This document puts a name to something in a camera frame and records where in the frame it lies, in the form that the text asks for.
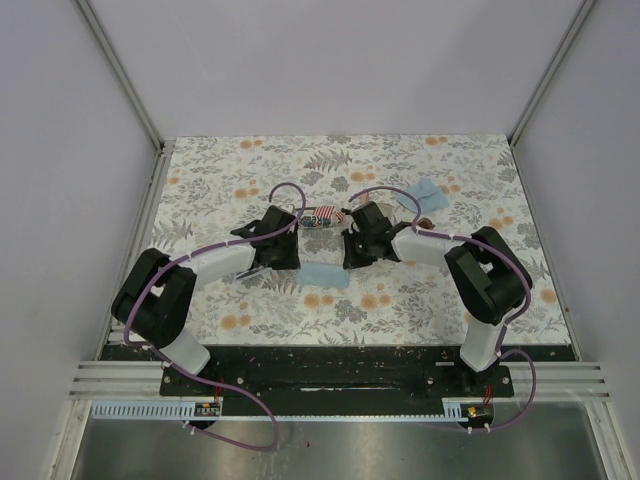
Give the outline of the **flag pattern glasses case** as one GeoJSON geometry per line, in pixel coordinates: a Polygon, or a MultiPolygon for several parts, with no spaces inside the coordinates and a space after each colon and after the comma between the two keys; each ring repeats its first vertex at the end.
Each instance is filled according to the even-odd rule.
{"type": "Polygon", "coordinates": [[[344,218],[344,213],[334,205],[306,207],[298,225],[303,229],[334,228],[339,227],[344,218]]]}

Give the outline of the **brown sunglasses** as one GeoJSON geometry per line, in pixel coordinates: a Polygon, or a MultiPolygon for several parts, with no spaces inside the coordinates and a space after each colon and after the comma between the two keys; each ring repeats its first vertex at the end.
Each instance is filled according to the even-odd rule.
{"type": "Polygon", "coordinates": [[[422,229],[426,229],[426,230],[434,230],[435,229],[434,223],[429,218],[426,218],[426,217],[421,218],[417,222],[417,226],[422,228],[422,229]]]}

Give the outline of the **pink glasses case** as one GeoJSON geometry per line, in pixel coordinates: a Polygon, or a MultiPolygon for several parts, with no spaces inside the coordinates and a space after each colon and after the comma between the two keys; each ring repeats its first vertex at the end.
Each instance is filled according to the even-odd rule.
{"type": "Polygon", "coordinates": [[[378,202],[377,206],[384,217],[386,217],[392,225],[396,224],[394,208],[391,204],[378,202]]]}

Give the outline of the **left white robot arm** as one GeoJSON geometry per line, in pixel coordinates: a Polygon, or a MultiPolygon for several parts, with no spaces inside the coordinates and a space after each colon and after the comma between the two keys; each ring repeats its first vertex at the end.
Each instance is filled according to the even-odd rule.
{"type": "Polygon", "coordinates": [[[193,293],[216,280],[266,268],[296,270],[298,220],[270,206],[262,219],[231,232],[231,238],[173,259],[156,248],[139,256],[115,296],[111,315],[183,370],[182,383],[205,395],[217,382],[211,355],[187,330],[193,293]]]}

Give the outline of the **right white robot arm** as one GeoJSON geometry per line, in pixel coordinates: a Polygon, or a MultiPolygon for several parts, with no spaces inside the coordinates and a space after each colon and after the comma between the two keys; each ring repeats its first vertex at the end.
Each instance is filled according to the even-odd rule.
{"type": "Polygon", "coordinates": [[[402,221],[392,224],[369,201],[353,210],[342,231],[343,266],[364,268],[378,260],[415,262],[449,272],[461,301],[471,315],[455,371],[457,388],[469,396],[491,382],[490,368],[500,357],[507,325],[530,306],[533,281],[505,240],[485,226],[471,236],[446,234],[402,221]]]}

